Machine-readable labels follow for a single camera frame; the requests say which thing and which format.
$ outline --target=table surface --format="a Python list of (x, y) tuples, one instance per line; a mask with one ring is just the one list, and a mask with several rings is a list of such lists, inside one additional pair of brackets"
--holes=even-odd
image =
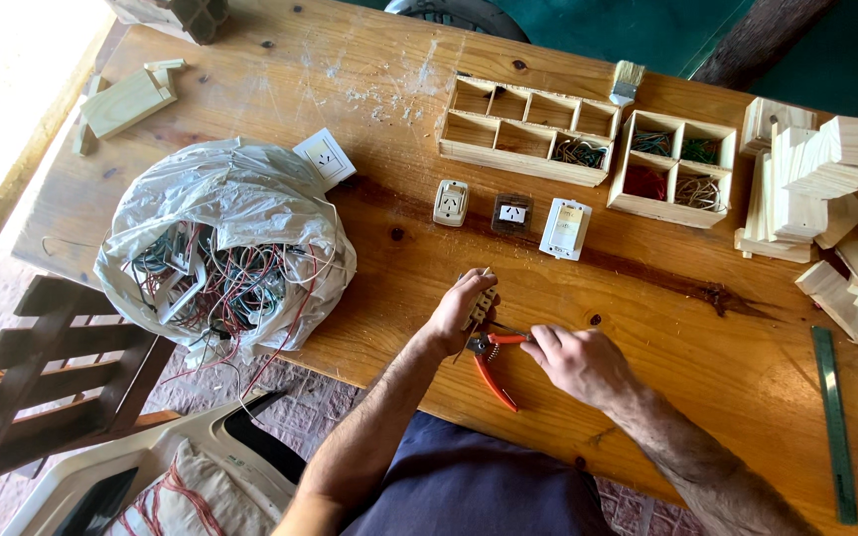
[[(191, 67), (175, 76), (178, 100), (86, 158), (73, 155), (71, 137), (65, 139), (15, 245), (18, 259), (96, 285), (94, 247), (52, 240), (49, 256), (42, 237), (100, 243), (132, 180), (189, 144), (243, 135), (292, 147), (327, 127), (358, 169), (348, 187), (328, 193), (358, 252), (358, 273), (337, 309), (286, 359), (368, 384), (459, 272), (491, 266), (501, 282), (501, 321), (581, 329), (600, 315), (600, 327), (641, 378), (817, 527), (858, 533), (835, 521), (809, 326), (826, 325), (835, 337), (857, 497), (858, 347), (793, 284), (806, 265), (745, 260), (733, 249), (734, 230), (745, 221), (751, 160), (738, 157), (732, 207), (713, 229), (608, 210), (610, 180), (586, 188), (445, 160), (435, 138), (457, 69), (603, 100), (611, 64), (328, 0), (231, 4), (224, 37), (209, 47), (141, 26), (128, 30), (105, 78), (116, 82), (146, 61), (183, 57)], [(739, 129), (751, 99), (649, 73), (636, 108)], [(435, 189), (450, 178), (471, 187), (459, 228), (432, 222)], [(527, 236), (490, 230), (502, 192), (534, 198)], [(580, 262), (538, 251), (553, 198), (594, 209)], [(518, 414), (464, 358), (441, 367), (422, 408), (680, 502), (624, 433), (554, 388), (518, 348), (502, 351), (494, 369)]]

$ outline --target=wooden organizer box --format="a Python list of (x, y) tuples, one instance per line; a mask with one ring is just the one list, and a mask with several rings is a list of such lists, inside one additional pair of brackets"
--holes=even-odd
[[(580, 186), (598, 186), (611, 166), (621, 109), (611, 103), (456, 76), (438, 153)], [(601, 169), (552, 160), (566, 141), (604, 147)]]
[[(631, 145), (636, 131), (670, 133), (670, 156), (649, 152), (632, 151)], [(717, 165), (703, 164), (681, 159), (681, 150), (686, 139), (716, 139), (720, 147)], [(607, 206), (627, 213), (663, 219), (680, 225), (707, 229), (726, 216), (730, 202), (730, 180), (736, 152), (737, 129), (691, 121), (678, 117), (634, 111), (622, 129), (621, 167), (614, 177)], [(625, 193), (628, 166), (642, 166), (666, 176), (664, 201), (651, 200)], [(718, 204), (714, 210), (699, 209), (675, 203), (674, 194), (679, 179), (708, 176), (717, 180), (720, 190)]]

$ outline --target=green ruler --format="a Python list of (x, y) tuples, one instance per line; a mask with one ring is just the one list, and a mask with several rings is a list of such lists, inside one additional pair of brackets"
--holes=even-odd
[(836, 374), (833, 335), (827, 328), (820, 326), (813, 326), (812, 331), (816, 368), (820, 371), (820, 390), (823, 392), (823, 409), (827, 414), (829, 458), (832, 461), (833, 488), (836, 491), (836, 517), (843, 525), (857, 525), (856, 487), (852, 477), (843, 399), (840, 397), (839, 377)]

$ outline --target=hairy arm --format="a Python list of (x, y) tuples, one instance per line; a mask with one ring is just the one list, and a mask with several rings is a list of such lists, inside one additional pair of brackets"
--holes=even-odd
[(363, 402), (320, 445), (275, 534), (335, 534), (378, 489), (439, 364), (465, 346), (470, 334), (461, 327), (470, 307), (497, 281), (473, 269), (445, 294)]
[(600, 331), (534, 326), (532, 335), (538, 344), (522, 348), (552, 383), (633, 439), (710, 534), (820, 534), (763, 477), (638, 380)]

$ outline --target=wooden chair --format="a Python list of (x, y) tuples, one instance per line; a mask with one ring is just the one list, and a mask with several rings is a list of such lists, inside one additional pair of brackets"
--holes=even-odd
[[(0, 476), (180, 417), (140, 415), (173, 342), (136, 324), (72, 326), (76, 317), (117, 314), (104, 294), (73, 281), (39, 275), (31, 283), (15, 315), (38, 319), (30, 328), (0, 331)], [(51, 361), (118, 350), (120, 359), (44, 372)], [(82, 395), (97, 387), (97, 396)], [(71, 403), (15, 419), (19, 410), (69, 396)]]

